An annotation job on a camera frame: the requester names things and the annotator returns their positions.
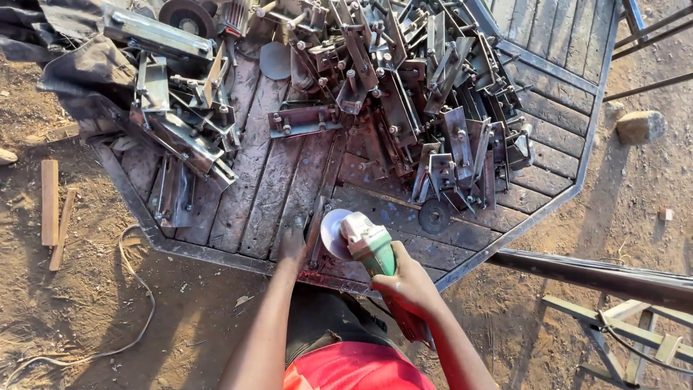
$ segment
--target black shorts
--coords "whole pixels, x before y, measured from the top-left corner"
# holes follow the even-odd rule
[[[285,368],[301,355],[341,341],[359,341],[399,350],[382,325],[382,321],[378,325],[375,318],[346,293],[297,283],[289,309]]]

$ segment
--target person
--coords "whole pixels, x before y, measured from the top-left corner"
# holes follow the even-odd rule
[[[451,390],[497,389],[423,267],[392,242],[394,276],[371,286],[426,321]],[[218,390],[434,389],[387,337],[385,324],[348,294],[298,284],[302,230],[288,229],[257,315],[234,349]]]

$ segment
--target wooden stick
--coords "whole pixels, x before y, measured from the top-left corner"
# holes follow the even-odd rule
[[[58,161],[41,161],[41,243],[58,245]]]
[[[72,215],[72,207],[75,204],[75,195],[77,195],[77,190],[74,188],[67,189],[67,195],[65,196],[65,204],[62,206],[62,214],[60,215],[60,238],[58,239],[58,245],[53,248],[53,254],[51,255],[51,264],[48,269],[51,271],[57,271],[60,269],[60,262],[62,261],[62,250],[65,248],[65,239],[67,238],[67,228],[70,224],[70,215]]]

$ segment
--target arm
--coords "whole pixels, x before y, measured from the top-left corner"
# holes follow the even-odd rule
[[[392,250],[397,264],[395,275],[376,275],[372,286],[387,291],[405,310],[426,321],[450,390],[497,389],[489,370],[423,267],[409,256],[400,241],[392,242]]]
[[[302,233],[294,228],[282,237],[277,268],[258,314],[231,354],[217,390],[282,389],[291,293],[306,259]]]

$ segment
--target angle grinder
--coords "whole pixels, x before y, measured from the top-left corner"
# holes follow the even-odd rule
[[[375,275],[394,275],[396,263],[390,246],[392,237],[385,226],[374,225],[363,213],[345,209],[328,212],[320,223],[320,237],[332,256],[344,261],[361,262],[371,278]],[[424,341],[431,350],[435,350],[426,322],[404,310],[391,295],[385,292],[381,294],[407,340]]]

